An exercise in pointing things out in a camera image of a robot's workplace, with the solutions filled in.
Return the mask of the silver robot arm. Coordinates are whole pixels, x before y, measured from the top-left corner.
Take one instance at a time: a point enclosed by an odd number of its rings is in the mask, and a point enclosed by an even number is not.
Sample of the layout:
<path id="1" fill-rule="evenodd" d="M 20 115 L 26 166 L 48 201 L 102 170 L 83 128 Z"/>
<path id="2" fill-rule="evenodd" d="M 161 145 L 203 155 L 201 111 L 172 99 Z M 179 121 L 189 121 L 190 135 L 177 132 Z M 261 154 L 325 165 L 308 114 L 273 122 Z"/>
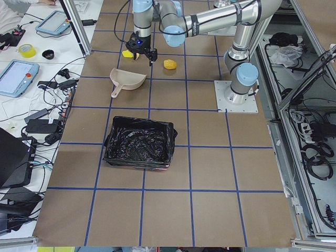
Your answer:
<path id="1" fill-rule="evenodd" d="M 261 20 L 260 1 L 216 1 L 213 9 L 187 16 L 178 1 L 133 1 L 132 5 L 134 32 L 126 47 L 134 55 L 145 55 L 151 64 L 157 60 L 157 49 L 151 46 L 154 22 L 170 47 L 198 35 L 233 36 L 233 44 L 224 54 L 232 81 L 223 96 L 238 106 L 253 95 L 250 90 L 257 82 L 258 70 L 248 56 L 255 26 Z"/>

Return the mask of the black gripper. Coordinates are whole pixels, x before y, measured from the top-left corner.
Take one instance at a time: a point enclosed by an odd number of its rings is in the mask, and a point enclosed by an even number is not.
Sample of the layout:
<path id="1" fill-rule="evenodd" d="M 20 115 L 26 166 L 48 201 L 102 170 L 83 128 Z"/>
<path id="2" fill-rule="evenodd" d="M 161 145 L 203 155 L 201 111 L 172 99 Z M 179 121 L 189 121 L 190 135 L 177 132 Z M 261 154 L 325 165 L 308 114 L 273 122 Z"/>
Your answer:
<path id="1" fill-rule="evenodd" d="M 152 66 L 158 58 L 157 49 L 151 49 L 151 35 L 141 37 L 139 31 L 131 34 L 129 41 L 126 43 L 126 48 L 129 50 L 129 58 L 133 59 L 133 55 L 136 53 L 148 57 L 149 66 Z"/>

